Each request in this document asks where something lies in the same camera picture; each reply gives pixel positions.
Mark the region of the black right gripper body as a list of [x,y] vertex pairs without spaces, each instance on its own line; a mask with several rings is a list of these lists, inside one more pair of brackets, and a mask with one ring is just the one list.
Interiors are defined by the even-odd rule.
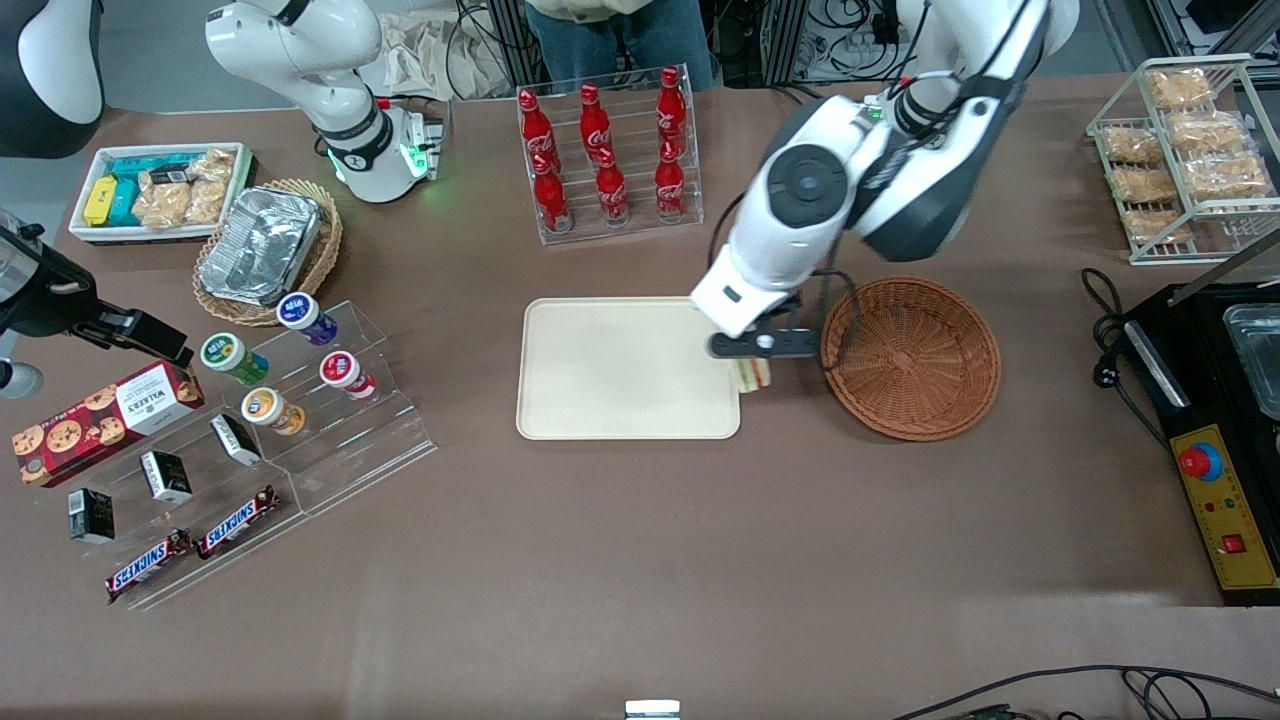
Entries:
[[45,245],[42,232],[40,225],[3,227],[3,331],[100,338],[96,279]]

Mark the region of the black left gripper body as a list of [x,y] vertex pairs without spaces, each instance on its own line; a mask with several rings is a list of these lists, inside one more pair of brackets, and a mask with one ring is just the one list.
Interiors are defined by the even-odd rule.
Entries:
[[803,313],[803,292],[791,293],[786,300],[763,313],[755,322],[756,331],[773,331],[778,328],[794,329],[799,323],[797,313]]

